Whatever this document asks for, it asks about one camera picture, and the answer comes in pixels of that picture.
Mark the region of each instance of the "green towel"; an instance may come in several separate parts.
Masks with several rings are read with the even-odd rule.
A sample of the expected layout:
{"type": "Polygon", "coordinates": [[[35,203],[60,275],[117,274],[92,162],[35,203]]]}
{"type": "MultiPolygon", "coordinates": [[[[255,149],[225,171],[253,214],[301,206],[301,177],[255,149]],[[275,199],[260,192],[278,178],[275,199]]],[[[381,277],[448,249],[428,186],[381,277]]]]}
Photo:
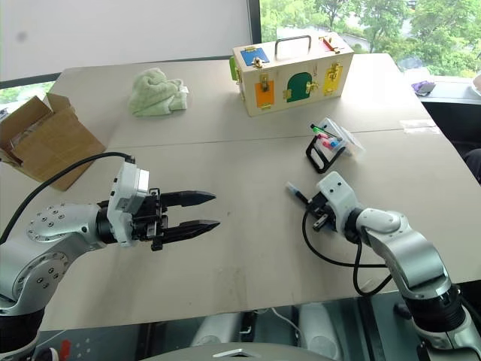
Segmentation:
{"type": "Polygon", "coordinates": [[[159,68],[142,71],[134,81],[129,110],[136,117],[187,109],[188,89],[181,79],[168,80],[159,68]]]}

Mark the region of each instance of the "green door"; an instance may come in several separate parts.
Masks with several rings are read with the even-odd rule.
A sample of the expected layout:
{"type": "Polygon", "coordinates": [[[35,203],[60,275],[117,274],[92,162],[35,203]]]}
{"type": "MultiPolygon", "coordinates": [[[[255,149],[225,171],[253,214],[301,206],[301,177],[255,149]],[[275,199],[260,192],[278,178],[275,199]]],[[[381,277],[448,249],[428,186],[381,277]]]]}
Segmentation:
{"type": "Polygon", "coordinates": [[[287,83],[287,90],[291,90],[287,102],[290,103],[309,98],[310,92],[306,93],[306,85],[307,82],[312,82],[312,80],[313,77],[309,73],[298,73],[293,75],[287,83]]]}

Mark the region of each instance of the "white wall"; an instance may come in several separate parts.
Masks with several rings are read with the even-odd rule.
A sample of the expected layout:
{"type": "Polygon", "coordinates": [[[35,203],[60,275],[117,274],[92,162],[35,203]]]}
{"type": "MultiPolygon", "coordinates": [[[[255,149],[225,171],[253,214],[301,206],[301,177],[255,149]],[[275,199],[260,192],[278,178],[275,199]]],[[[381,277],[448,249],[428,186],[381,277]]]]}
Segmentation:
{"type": "Polygon", "coordinates": [[[0,79],[87,65],[228,55],[247,0],[0,0],[0,79]]]}

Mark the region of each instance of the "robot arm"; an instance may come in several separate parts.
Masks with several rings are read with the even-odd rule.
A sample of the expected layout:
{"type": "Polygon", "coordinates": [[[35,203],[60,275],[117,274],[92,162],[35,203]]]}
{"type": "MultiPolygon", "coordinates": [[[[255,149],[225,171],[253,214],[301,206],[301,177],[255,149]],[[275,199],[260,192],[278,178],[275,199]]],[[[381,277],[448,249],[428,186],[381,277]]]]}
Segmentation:
{"type": "Polygon", "coordinates": [[[352,243],[363,242],[386,262],[413,316],[414,327],[435,350],[471,349],[481,359],[481,338],[434,245],[398,212],[363,208],[347,182],[332,172],[317,187],[311,209],[352,243]]]}
{"type": "Polygon", "coordinates": [[[124,162],[108,201],[50,206],[36,214],[24,233],[0,246],[0,361],[32,354],[45,306],[68,267],[86,252],[138,241],[151,241],[152,250],[161,250],[164,243],[193,238],[219,225],[193,220],[168,228],[168,206],[198,205],[215,195],[161,194],[149,190],[148,182],[148,171],[124,162]]]}

